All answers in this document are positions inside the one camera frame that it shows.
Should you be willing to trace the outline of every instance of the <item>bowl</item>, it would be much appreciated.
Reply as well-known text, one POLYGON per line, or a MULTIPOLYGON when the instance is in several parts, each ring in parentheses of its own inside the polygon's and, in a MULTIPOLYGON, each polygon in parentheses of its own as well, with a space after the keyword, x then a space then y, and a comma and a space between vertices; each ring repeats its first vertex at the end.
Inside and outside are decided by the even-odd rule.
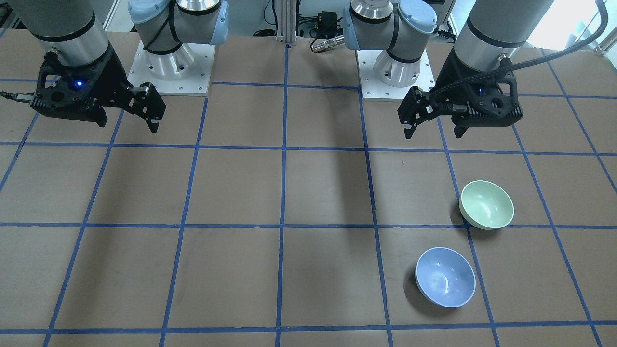
POLYGON ((484 230, 503 228, 514 218, 508 193, 488 181, 469 182, 461 191, 458 206, 467 222, 484 230))
POLYGON ((431 248, 416 265, 416 283, 430 302, 444 307, 468 303, 476 291, 476 276, 460 253, 450 248, 431 248))

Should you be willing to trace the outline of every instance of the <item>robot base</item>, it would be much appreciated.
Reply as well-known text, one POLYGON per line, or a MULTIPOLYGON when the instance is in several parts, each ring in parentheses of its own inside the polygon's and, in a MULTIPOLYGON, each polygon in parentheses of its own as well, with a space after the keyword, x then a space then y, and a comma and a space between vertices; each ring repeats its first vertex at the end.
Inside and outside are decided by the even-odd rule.
POLYGON ((358 74, 360 75, 360 84, 362 86, 362 99, 366 101, 402 101, 407 95, 407 91, 412 86, 417 86, 424 91, 429 91, 435 86, 431 63, 428 61, 426 51, 422 53, 420 58, 422 69, 416 82, 410 86, 397 88, 383 83, 375 75, 373 66, 381 50, 363 49, 356 51, 358 58, 358 74))
POLYGON ((128 81, 133 85, 150 82, 156 86, 161 95, 207 96, 214 60, 214 48, 209 44, 188 44, 194 55, 195 64, 190 74, 180 80, 162 80, 150 73, 148 61, 144 54, 144 44, 140 41, 133 65, 128 74, 128 81))

